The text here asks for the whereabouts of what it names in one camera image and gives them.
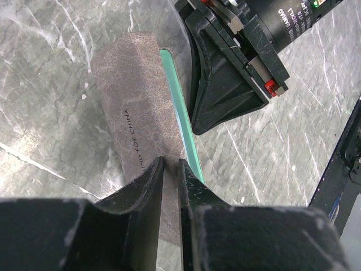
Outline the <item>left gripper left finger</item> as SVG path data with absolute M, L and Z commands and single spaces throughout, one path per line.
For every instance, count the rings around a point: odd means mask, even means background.
M 92 203 L 1 199 L 2 270 L 155 270 L 163 158 Z

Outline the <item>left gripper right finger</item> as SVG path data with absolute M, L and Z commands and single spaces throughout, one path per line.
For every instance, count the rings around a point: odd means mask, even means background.
M 183 270 L 349 270 L 319 209 L 232 206 L 178 164 Z

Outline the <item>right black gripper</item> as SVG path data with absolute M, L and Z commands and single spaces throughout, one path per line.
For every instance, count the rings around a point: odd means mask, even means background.
M 288 72 L 245 1 L 177 1 L 192 55 L 193 133 L 260 110 Z

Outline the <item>grey felt glasses case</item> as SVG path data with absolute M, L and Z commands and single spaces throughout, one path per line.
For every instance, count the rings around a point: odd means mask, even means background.
M 179 245 L 179 159 L 198 179 L 203 174 L 171 53 L 159 48 L 153 33 L 128 33 L 97 53 L 91 70 L 125 179 L 163 157 L 159 237 Z

